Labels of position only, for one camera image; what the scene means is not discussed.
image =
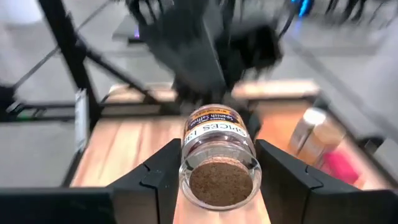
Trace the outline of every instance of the jar label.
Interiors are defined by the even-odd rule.
[[[248,137],[240,115],[224,108],[208,108],[191,115],[184,130],[184,144],[210,131],[231,131]]]
[[[224,121],[215,121],[196,126],[188,135],[185,136],[184,144],[188,144],[191,140],[210,131],[231,131],[245,138],[248,136],[247,132],[238,125]]]

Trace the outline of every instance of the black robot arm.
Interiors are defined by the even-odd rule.
[[[174,72],[181,101],[220,103],[247,69],[260,71],[282,59],[275,30],[261,10],[235,19],[235,1],[176,0],[167,7],[166,2],[126,4],[140,39]]]

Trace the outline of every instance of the cork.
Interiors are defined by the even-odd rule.
[[[235,205],[250,196],[253,189],[248,170],[238,161],[216,157],[193,170],[190,188],[194,196],[208,205]]]

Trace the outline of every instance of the glass jar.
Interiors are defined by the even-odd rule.
[[[192,189],[194,183],[191,180],[192,174],[199,170],[199,167],[204,170],[205,165],[213,166],[207,171],[215,173],[207,173],[206,178],[201,179],[201,183],[213,187],[200,189],[200,192],[211,196],[214,191],[212,197],[220,197],[219,202],[200,200]],[[180,188],[186,198],[207,210],[227,211],[239,208],[257,194],[261,185],[261,168],[251,138],[235,110],[224,105],[206,105],[189,116],[184,129],[179,175]],[[239,188],[244,188],[243,185],[239,185],[241,184],[239,180],[245,178],[250,180],[252,186],[250,189],[249,185],[245,185],[246,193],[243,190],[239,191]],[[217,181],[222,180],[225,182],[217,184]],[[227,186],[228,189],[217,189],[222,186]]]

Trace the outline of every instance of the gray floor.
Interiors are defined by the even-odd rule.
[[[75,24],[81,24],[103,1],[65,0]],[[143,47],[126,47],[112,40],[127,14],[123,4],[110,4],[81,29],[81,34],[107,59],[145,83],[168,82],[172,75]],[[327,27],[316,20],[297,21],[283,40],[285,57],[271,79],[315,80],[334,108],[358,136],[381,133],[398,139],[398,23],[374,26]],[[14,83],[43,58],[55,44],[44,22],[30,26],[0,24],[0,82]],[[98,96],[116,83],[87,62]],[[52,57],[19,89],[30,101],[72,100],[73,86],[59,55]],[[74,153],[73,124],[0,126],[0,186],[59,185]],[[397,144],[388,140],[377,153],[397,170]]]

